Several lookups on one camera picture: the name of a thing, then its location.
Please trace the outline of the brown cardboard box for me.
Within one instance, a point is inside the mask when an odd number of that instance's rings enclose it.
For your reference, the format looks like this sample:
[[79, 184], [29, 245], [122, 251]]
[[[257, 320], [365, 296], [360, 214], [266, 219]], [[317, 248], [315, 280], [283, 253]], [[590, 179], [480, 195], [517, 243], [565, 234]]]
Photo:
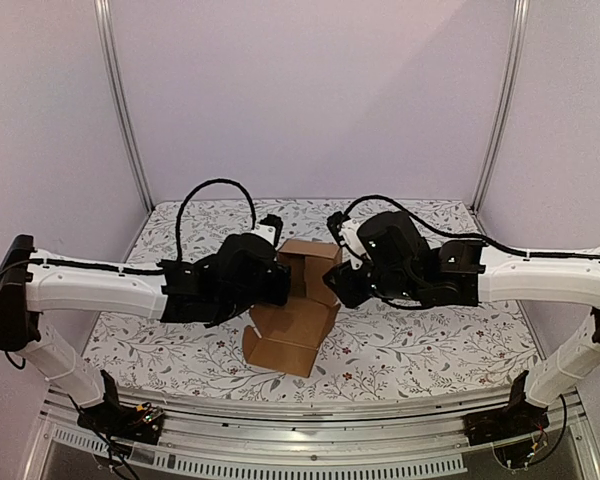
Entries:
[[242, 338], [244, 359], [253, 366], [308, 378], [340, 309], [322, 276], [342, 261], [342, 251], [333, 243], [288, 239], [277, 260], [291, 268], [288, 301], [282, 307], [256, 305], [250, 310], [252, 324]]

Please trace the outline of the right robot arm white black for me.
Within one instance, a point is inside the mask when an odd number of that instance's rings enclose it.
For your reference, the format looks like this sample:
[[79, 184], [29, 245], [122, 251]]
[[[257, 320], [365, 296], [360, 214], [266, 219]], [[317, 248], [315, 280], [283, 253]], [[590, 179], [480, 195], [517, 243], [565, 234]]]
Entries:
[[359, 222], [336, 212], [327, 227], [350, 255], [323, 277], [348, 308], [370, 299], [400, 310], [477, 307], [520, 300], [585, 305], [591, 312], [548, 359], [523, 372], [497, 415], [497, 427], [517, 436], [560, 394], [600, 365], [600, 248], [521, 250], [482, 234], [446, 234], [433, 248], [419, 232], [423, 220], [385, 211]]

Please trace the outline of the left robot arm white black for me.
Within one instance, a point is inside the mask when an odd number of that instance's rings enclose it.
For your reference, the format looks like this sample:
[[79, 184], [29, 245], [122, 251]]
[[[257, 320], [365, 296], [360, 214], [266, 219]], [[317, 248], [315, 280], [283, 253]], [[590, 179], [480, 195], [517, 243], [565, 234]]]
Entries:
[[30, 235], [12, 242], [0, 265], [0, 351], [15, 353], [62, 388], [108, 434], [128, 426], [115, 381], [89, 366], [41, 317], [48, 311], [121, 313], [166, 324], [221, 325], [256, 304], [283, 306], [291, 270], [272, 240], [231, 235], [194, 263], [91, 263], [52, 254]]

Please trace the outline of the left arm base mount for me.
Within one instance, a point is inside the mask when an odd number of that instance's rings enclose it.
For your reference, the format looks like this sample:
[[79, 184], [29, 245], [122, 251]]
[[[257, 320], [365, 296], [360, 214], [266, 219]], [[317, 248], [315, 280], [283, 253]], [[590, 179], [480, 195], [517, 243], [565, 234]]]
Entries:
[[157, 445], [165, 421], [161, 407], [149, 402], [129, 407], [103, 402], [78, 407], [78, 425], [103, 437], [115, 437], [149, 445]]

